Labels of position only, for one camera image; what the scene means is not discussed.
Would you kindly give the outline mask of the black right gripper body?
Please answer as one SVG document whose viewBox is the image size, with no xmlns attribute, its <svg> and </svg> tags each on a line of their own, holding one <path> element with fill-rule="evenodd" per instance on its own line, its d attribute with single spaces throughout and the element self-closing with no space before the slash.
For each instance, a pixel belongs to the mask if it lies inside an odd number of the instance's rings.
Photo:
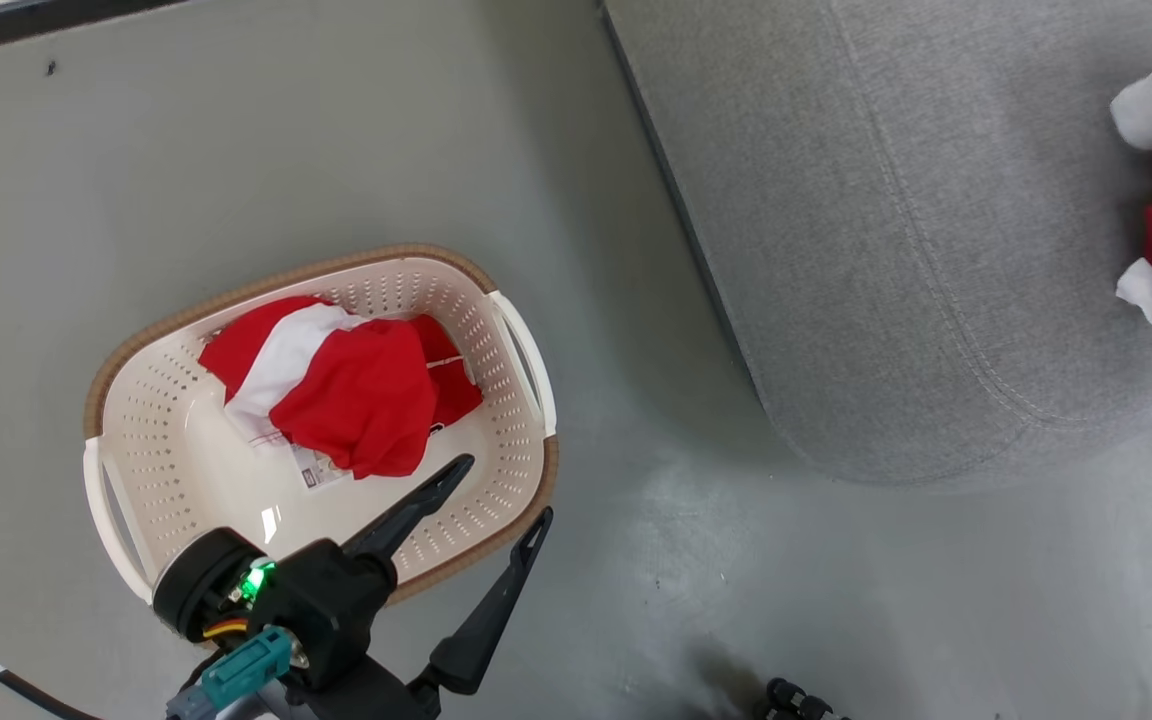
<svg viewBox="0 0 1152 720">
<path fill-rule="evenodd" d="M 340 547 L 317 539 L 271 561 L 234 530 L 210 530 L 157 579 L 156 615 L 187 641 L 215 643 L 209 661 L 270 626 L 287 629 L 300 652 L 262 691 L 282 688 L 314 720 L 435 720 L 435 684 L 402 682 L 371 659 L 372 624 L 394 591 L 374 566 Z"/>
</svg>

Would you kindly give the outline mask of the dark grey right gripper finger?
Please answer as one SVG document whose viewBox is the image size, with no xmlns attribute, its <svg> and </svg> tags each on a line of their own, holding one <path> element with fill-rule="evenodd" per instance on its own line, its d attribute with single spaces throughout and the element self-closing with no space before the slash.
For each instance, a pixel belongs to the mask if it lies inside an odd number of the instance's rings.
<svg viewBox="0 0 1152 720">
<path fill-rule="evenodd" d="M 493 588 L 456 632 L 435 644 L 426 666 L 431 683 L 450 694 L 479 691 L 552 523 L 553 509 L 545 507 L 509 551 L 508 564 Z"/>
<path fill-rule="evenodd" d="M 448 461 L 429 479 L 384 511 L 378 520 L 349 537 L 340 547 L 348 559 L 361 559 L 374 566 L 387 579 L 391 591 L 397 588 L 397 566 L 393 556 L 426 516 L 442 509 L 445 501 L 460 487 L 473 468 L 475 457 L 461 454 Z"/>
</svg>

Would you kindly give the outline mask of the grey fabric sofa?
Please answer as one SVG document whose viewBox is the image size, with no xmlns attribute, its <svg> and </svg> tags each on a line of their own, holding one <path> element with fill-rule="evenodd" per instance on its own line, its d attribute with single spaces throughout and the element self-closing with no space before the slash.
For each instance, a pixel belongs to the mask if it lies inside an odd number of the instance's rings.
<svg viewBox="0 0 1152 720">
<path fill-rule="evenodd" d="M 1009 482 L 1152 429 L 1117 300 L 1152 0 L 604 0 L 756 393 L 824 473 Z"/>
</svg>

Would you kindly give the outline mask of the cream perforated laundry basket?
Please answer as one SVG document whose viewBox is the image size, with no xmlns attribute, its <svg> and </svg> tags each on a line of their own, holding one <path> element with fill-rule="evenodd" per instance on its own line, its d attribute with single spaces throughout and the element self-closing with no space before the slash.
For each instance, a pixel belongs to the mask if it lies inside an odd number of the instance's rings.
<svg viewBox="0 0 1152 720">
<path fill-rule="evenodd" d="M 483 404 L 439 430 L 410 477 L 312 471 L 291 447 L 250 445 L 223 411 L 223 384 L 198 363 L 215 334 L 256 306 L 314 296 L 367 319 L 433 316 L 465 357 Z M 123 582 L 150 602 L 189 541 L 228 526 L 283 559 L 347 541 L 454 456 L 473 468 L 394 552 L 393 602 L 429 591 L 524 532 L 558 480 L 556 400 L 538 343 L 497 285 L 457 252 L 397 245 L 302 266 L 189 306 L 109 356 L 84 406 L 84 488 Z"/>
</svg>

